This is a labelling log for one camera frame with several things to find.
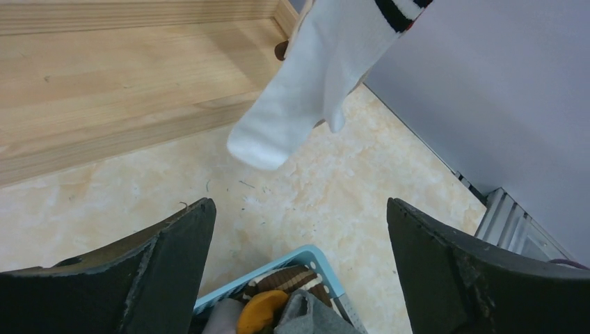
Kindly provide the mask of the green orange toe sock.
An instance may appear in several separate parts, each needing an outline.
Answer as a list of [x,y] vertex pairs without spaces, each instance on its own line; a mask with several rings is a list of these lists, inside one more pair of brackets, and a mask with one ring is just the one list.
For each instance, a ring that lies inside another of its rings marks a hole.
[[280,290],[256,294],[239,315],[236,333],[273,333],[288,300]]

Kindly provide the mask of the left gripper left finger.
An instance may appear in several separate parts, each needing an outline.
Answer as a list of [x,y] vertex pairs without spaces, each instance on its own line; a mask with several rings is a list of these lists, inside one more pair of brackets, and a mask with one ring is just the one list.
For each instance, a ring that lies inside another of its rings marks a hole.
[[216,206],[202,198],[52,267],[1,274],[2,333],[187,333]]

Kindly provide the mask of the grey sock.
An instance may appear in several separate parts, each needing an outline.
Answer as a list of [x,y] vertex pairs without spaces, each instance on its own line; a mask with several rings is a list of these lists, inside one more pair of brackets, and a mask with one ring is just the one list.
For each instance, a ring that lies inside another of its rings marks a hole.
[[276,334],[358,334],[356,328],[305,290],[296,290],[289,298]]

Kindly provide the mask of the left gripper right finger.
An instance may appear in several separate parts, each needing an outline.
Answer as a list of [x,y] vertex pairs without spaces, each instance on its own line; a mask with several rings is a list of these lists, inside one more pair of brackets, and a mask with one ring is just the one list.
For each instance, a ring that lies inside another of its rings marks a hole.
[[588,333],[589,270],[512,253],[391,198],[387,222],[414,333]]

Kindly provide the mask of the brown white striped sock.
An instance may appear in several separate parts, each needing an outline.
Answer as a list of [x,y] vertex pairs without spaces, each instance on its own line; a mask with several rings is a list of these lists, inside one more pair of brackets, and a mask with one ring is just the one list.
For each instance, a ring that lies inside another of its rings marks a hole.
[[256,276],[234,298],[247,303],[262,292],[280,290],[290,295],[299,289],[311,293],[329,308],[334,306],[333,299],[328,294],[330,288],[324,284],[323,277],[303,265],[274,269]]

